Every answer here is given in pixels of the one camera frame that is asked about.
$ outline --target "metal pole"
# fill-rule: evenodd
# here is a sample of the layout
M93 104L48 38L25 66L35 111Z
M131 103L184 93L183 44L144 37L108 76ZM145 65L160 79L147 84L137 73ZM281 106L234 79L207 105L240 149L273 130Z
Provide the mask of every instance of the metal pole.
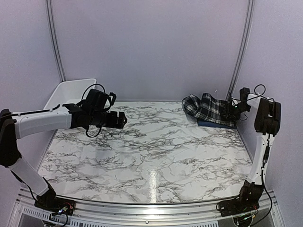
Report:
M64 81L66 81L66 76L65 76L63 65L62 65L60 52L59 52L59 46L58 46L58 42L57 42L55 24L54 24L54 19L53 19L53 6L52 6L51 0L45 0L45 2L46 2L48 27L49 27L49 31L50 31L50 35L51 35L52 46L53 46L53 53L54 53L58 73L60 76L60 80L61 80L61 82L64 82Z
M244 30L243 30L241 46L240 46L238 58L236 61L236 65L235 65L235 68L233 71L232 80L231 80L228 92L226 94L226 100L228 100L229 94L233 93L235 86L236 86L236 82L237 82L239 74L240 74L241 65L243 62L245 50L246 50L249 35L250 35L254 7L255 7L255 0L249 0L248 5L247 5L247 14L246 14L246 20L245 20L245 26L244 26Z

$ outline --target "black cable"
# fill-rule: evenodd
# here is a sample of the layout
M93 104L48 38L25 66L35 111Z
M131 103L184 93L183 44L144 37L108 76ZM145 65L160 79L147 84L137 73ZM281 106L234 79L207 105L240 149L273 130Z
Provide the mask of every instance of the black cable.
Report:
M262 98L264 98L264 99L266 99L266 100L273 100L273 102L275 101L274 98L266 98L266 97L264 97L263 95L258 95L258 96L256 96L256 97L247 99L246 101L249 101L249 100L252 100L252 99L255 99L255 98L259 98L259 97L262 97Z
M89 128L86 129L86 131L85 131L85 135L86 135L87 137L89 137L89 138L95 138L95 137L97 137L97 136L100 134L100 132L101 132L101 127L99 128L98 133L97 133L96 135L94 135L94 136L90 136L90 135L88 134L88 132L89 132Z
M261 94L261 95L264 95L265 92L266 92L266 87L265 87L264 84L258 84L257 86L255 86L255 89L254 89L255 94L257 95L256 89L257 89L259 86L262 86L262 87L264 88L264 91L263 91L263 93Z
M46 209L56 209L56 210L60 210L59 208L54 208L54 207L49 208L49 207L44 206L42 203L40 203L40 202L34 197L34 194L33 194L32 189L31 189L27 184L26 184L26 186L28 187L28 189L29 189L29 191L30 191L30 194L32 195L33 199L34 199L40 206L42 206L42 207L44 207L44 208L46 208ZM65 226L67 225L67 222L68 222L68 214L65 213L65 212L63 212L63 214L66 215L66 221L65 221L65 223L64 223L62 226L60 226L60 227L65 227Z
M95 86L95 85L99 85L100 87L102 87L102 88L103 88L103 91L104 91L104 93L105 93L105 88L103 87L103 85L101 85L101 84L92 84L92 85L88 86L88 87L86 88L86 90L83 92L81 101L83 100L84 95L85 95L85 93L87 92L87 90L88 90L89 88L91 88L92 86Z
M60 227L66 226L66 225L67 225L67 222L68 222L68 215L67 215L67 213L65 213L65 212L64 212L64 214L66 215L66 221L65 221L65 223L64 223L62 226L60 226Z
M52 110L56 110L56 109L58 109L60 107L60 104L58 104L56 107L54 107L54 108L52 108ZM2 118L5 118L5 117L14 117L14 116L22 116L22 115L27 115L27 114L39 114L39 113L45 113L45 112L49 112L50 110L49 109L47 109L47 110L36 110L36 111L30 111L30 112L22 112L22 113L11 113L11 114L8 114L8 115L5 115L5 116L2 116L2 117L0 117L0 120L2 119Z
M266 189L266 187L265 187L265 184L264 184L264 177L263 177L263 175L264 175L264 170L263 170L263 169L262 169L262 171L261 171L261 174L262 174L261 180L262 180L262 184L264 185L264 190L265 190L267 196L268 196L269 199L270 199L270 208L269 208L268 213L267 213L263 218L261 218L259 221L255 222L255 223L252 224L251 226L254 226L254 225L258 224L259 222L261 222L262 220L264 220L264 219L270 214L271 209L273 208L273 200L271 199L270 194L268 193L268 191L267 191L267 189Z
M265 98L264 96L259 95L259 96L256 96L256 97L253 97L253 98L247 99L247 100L245 100L245 102L247 102L247 101L249 101L249 100L253 100L253 99L255 99L255 98L259 98L259 97L263 97L263 98Z
M248 116L246 115L246 111L244 112L244 116L246 117L245 119L241 119L240 118L240 121L246 121L248 119Z
M240 217L237 217L237 218L236 218L236 219L237 219L237 222L238 222L238 223L241 223L241 222L247 221L249 218L251 218L251 222L250 222L250 225L249 225L249 226L251 226L254 217L259 213L258 209L257 209L255 206L253 206L253 207L255 208L255 213L254 213L254 214L250 213L249 217L247 217L248 214L247 214L247 215L242 215L242 216L240 216Z

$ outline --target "metal frame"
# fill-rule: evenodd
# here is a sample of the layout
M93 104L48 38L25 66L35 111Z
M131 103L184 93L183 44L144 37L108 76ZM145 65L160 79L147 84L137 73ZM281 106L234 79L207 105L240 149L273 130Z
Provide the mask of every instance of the metal frame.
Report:
M283 222L277 208L277 201L273 191L270 196L274 203L272 218L276 227L283 227ZM130 227L130 226L175 226L175 227L197 227L203 224L215 224L222 220L216 205L220 200L179 203L179 204L118 204L109 202L86 201L75 199L75 211L69 217L70 227ZM28 189L22 188L17 197L13 209L9 227L18 227L22 214L32 215L48 220L50 211L43 211L34 207L34 200ZM264 193L260 198L260 210L268 209L270 200Z
M52 5L51 0L45 0L45 3L46 3L48 27L49 27L49 31L50 31L50 35L51 35L52 46L53 46L53 53L54 53L58 73L60 76L60 80L61 80L61 82L64 82L64 81L66 81L66 76L65 76L63 65L62 65L60 52L59 52L59 46L58 46L58 42L57 42L55 23L54 23L54 19L53 19L53 5Z
M239 74L240 74L240 70L241 70L245 50L247 48L247 44L248 44L249 37L250 37L250 30L251 30L251 23L252 23L252 16L253 16L253 12L254 12L254 7L255 7L255 0L249 0L248 5L247 5L247 13L246 13L246 19L245 19L245 25L244 25L244 30L243 30L242 41L241 41L241 45L240 45L236 65L235 65L235 68L233 70L232 80L231 80L228 92L226 94L226 100L228 100L229 94L233 94L233 91L235 89L235 86L236 86L236 83L237 83L237 80L238 80L238 77L239 77Z

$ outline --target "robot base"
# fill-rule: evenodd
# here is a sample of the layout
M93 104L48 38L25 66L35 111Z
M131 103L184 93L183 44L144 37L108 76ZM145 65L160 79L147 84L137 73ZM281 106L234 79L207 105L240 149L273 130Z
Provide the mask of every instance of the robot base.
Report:
M72 215L75 210L75 201L74 200L55 197L52 208L47 208L47 207L43 206L41 203L35 202L35 207L38 207L38 208L41 208L44 210L49 210L52 212L57 212L58 210L62 209L63 207L66 207L66 206L68 207L68 210L65 213L67 215Z
M238 199L224 200L217 205L218 211L220 211L222 217L249 212L258 209L259 207L258 202L240 203Z

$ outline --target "wire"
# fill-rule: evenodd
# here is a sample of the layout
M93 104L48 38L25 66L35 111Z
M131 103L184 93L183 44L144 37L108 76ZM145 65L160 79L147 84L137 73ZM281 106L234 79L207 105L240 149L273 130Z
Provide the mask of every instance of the wire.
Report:
M88 86L88 87L86 88L86 90L83 92L81 101L83 100L84 95L85 95L85 93L87 92L87 90L88 90L89 88L91 88L92 86L95 86L95 85L99 85L100 87L102 87L102 88L103 88L103 91L104 91L104 93L105 93L105 88L103 87L103 85L101 85L101 84L92 84L92 85Z
M33 199L34 199L40 206L45 207L46 209L57 209L57 210L59 210L59 208L49 208L49 207L44 206L42 203L40 203L40 202L34 197L34 194L33 194L32 189L31 189L27 184L26 184L26 186L28 187L28 189L29 189L29 191L30 191L30 194L32 195ZM66 221L65 221L65 223L64 223L62 226L59 226L59 227L65 227L65 226L67 225L67 222L68 222L68 214L67 214L66 212L63 212L63 214L66 215Z
M43 216L43 212L44 210L42 211L42 214L40 215L40 221L42 222L43 226L46 227L46 226L54 226L54 225L50 225L50 224L46 224L43 220L42 220L42 216Z
M97 137L97 136L100 134L101 128L102 128L102 127L99 128L98 133L97 133L96 135L94 135L94 136L90 136L90 135L88 134L88 132L89 132L89 128L88 128L88 129L86 129L86 131L85 131L85 135L86 135L87 137L89 137L89 138L95 138L95 137Z
M67 213L65 213L65 212L64 212L64 214L66 215L66 221L65 221L65 223L64 223L62 226L60 226L60 227L66 226L66 225L67 225L67 222L68 222L68 215L67 215Z
M256 89L257 89L259 86L262 86L262 87L264 88L264 91L263 91L263 93L262 93L261 95L265 94L265 92L266 92L266 87L265 87L264 84L258 84L257 86L255 86L255 89L254 89L255 94L257 95Z
M236 105L235 102L234 102L234 99L232 99L232 103L233 103L234 105Z
M29 191L30 191L30 194L32 195L33 199L35 200L36 203L38 203L40 206L44 207L45 209L56 209L56 210L60 210L60 208L56 208L56 207L47 207L45 205L43 205L41 202L39 202L35 197L34 197L34 194L33 194L33 191L32 189L26 184L26 186L28 187Z
M255 210L256 210L255 215L259 214L259 211L258 211L257 207L256 207L256 206L254 206L254 208L255 208Z
M58 104L56 107L54 107L54 108L52 108L52 110L56 110L56 109L58 109L60 107L60 104ZM45 113L45 112L49 112L50 110L49 109L47 109L47 110L36 110L36 111L30 111L30 112L22 112L22 113L10 113L10 114L8 114L8 115L5 115L5 116L2 116L2 117L0 117L0 120L2 119L2 118L5 118L5 117L14 117L14 116L21 116L21 115L27 115L27 114L39 114L39 113Z
M252 99L255 99L255 98L259 98L259 97L262 97L262 98L267 99L267 100L273 100L273 101L275 101L274 98L266 98L266 97L264 97L263 95L258 95L258 96L256 96L256 97L253 97L253 98L250 98L250 99L245 100L245 102L247 102L247 101L249 101L249 100L252 100Z
M72 205L69 202L65 202L64 204L68 204L70 206L70 209L72 209Z
M232 200L236 200L239 196L240 196L240 194L238 194L237 196L232 197L231 201L232 201ZM216 210L219 211L219 212L223 211L223 210L221 210L221 209L218 209L218 205L219 205L219 204L217 203L217 205L216 205Z
M250 224L249 224L249 226L252 224L252 222L253 222L253 219L255 218L255 216L256 216L256 213L257 212L255 212L254 214L252 213L252 212L250 212L250 216L248 216L248 214L243 214L243 215L241 215L241 216L239 216L239 217L236 217L236 219L237 219L237 225L236 225L236 223L234 222L234 224L235 224L235 226L239 226L239 223L241 223L241 222L246 222L246 221L248 221L250 218L251 218L251 222L250 222Z
M269 199L270 199L270 208L269 208L268 213L267 213L263 218L261 218L259 221L255 222L255 223L252 224L251 226L254 226L254 225L258 224L259 222L261 222L262 220L264 220L264 219L270 214L271 209L273 208L273 200L271 199L270 194L268 193L268 191L267 191L267 189L266 189L266 187L265 187L265 184L264 184L264 177L263 177L263 175L264 175L264 170L263 170L263 169L262 169L262 171L261 171L261 174L262 174L261 180L262 180L262 184L264 185L264 190L265 190L267 196L268 196Z
M246 115L246 111L244 112L245 119L240 119L240 121L246 121L248 119L248 116Z

